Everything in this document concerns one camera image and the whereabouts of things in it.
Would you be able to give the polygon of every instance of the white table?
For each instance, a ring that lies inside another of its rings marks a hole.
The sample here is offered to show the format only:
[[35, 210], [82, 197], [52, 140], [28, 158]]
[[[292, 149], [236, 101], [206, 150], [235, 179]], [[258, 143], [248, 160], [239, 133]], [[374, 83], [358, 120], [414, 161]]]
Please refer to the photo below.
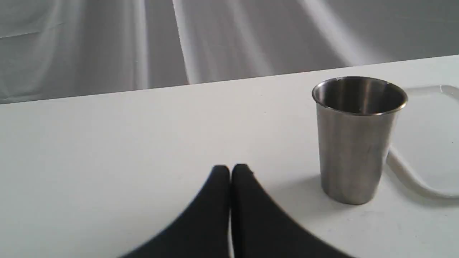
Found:
[[362, 258], [456, 257], [459, 205], [385, 169], [375, 199], [319, 187], [311, 89], [345, 75], [459, 85], [459, 56], [0, 106], [0, 257], [116, 257], [170, 223], [214, 164], [248, 163], [304, 228]]

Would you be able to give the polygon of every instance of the stainless steel cup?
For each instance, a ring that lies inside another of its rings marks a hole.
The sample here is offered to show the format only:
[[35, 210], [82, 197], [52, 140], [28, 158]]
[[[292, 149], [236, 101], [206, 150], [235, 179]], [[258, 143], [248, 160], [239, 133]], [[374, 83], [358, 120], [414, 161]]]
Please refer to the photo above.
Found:
[[320, 175], [324, 192], [347, 204], [375, 195], [406, 93], [389, 82], [341, 77], [315, 86]]

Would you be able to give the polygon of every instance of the white cloth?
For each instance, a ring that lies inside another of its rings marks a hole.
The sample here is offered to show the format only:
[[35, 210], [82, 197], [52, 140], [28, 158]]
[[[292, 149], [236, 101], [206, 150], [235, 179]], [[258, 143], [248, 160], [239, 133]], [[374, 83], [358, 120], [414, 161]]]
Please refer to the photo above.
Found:
[[456, 0], [2, 0], [0, 103], [459, 53]]

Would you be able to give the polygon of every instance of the cup rim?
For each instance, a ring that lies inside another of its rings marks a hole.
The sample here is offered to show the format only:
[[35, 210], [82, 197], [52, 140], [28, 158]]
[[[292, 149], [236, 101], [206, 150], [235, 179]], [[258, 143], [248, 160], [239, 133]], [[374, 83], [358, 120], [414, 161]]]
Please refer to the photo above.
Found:
[[[376, 81], [383, 82], [383, 83], [389, 85], [390, 87], [392, 87], [398, 93], [400, 93], [402, 95], [402, 97], [403, 97], [403, 102], [398, 107], [396, 107], [394, 109], [391, 109], [391, 110], [388, 110], [388, 111], [385, 111], [385, 112], [371, 113], [371, 114], [361, 114], [361, 113], [347, 112], [347, 111], [343, 111], [343, 110], [339, 110], [339, 109], [335, 109], [335, 108], [329, 107], [329, 106], [325, 105], [324, 103], [322, 103], [320, 100], [318, 100], [316, 98], [315, 92], [317, 92], [321, 86], [323, 86], [323, 85], [325, 85], [325, 84], [327, 84], [327, 83], [329, 83], [331, 81], [339, 81], [339, 80], [342, 80], [342, 79], [371, 79], [371, 80], [376, 80]], [[373, 77], [365, 77], [365, 76], [341, 76], [341, 77], [331, 78], [331, 79], [325, 80], [325, 81], [317, 84], [316, 86], [314, 86], [311, 94], [312, 94], [312, 97], [313, 97], [314, 101], [317, 104], [319, 104], [322, 107], [324, 107], [324, 108], [331, 109], [331, 110], [339, 112], [339, 113], [344, 113], [344, 114], [349, 114], [349, 115], [354, 115], [354, 116], [362, 116], [362, 117], [382, 116], [382, 115], [395, 113], [395, 112], [400, 111], [401, 109], [403, 109], [406, 106], [406, 103], [408, 102], [408, 95], [406, 94], [406, 92], [402, 88], [400, 88], [397, 85], [395, 85], [393, 83], [390, 83], [388, 81], [384, 81], [384, 80], [373, 78]]]

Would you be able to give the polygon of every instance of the white plastic tray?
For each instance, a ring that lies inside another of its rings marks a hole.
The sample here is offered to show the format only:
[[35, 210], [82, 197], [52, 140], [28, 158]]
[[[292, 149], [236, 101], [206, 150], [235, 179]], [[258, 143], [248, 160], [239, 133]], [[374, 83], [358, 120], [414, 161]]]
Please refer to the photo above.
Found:
[[428, 194], [459, 198], [459, 89], [408, 89], [387, 163]]

